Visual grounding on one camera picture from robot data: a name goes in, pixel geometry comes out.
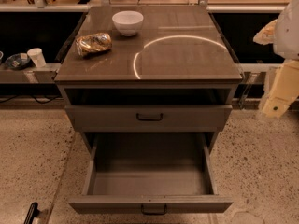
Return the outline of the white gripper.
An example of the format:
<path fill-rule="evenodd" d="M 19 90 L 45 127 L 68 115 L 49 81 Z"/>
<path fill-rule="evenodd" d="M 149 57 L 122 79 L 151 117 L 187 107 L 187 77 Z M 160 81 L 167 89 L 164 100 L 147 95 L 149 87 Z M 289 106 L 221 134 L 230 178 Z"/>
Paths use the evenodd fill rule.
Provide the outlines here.
<path fill-rule="evenodd" d="M 269 118 L 280 118 L 299 97 L 299 0 L 291 2 L 254 37 L 260 45 L 273 42 L 273 50 L 289 61 L 275 73 L 272 87 L 266 95 L 261 111 Z"/>

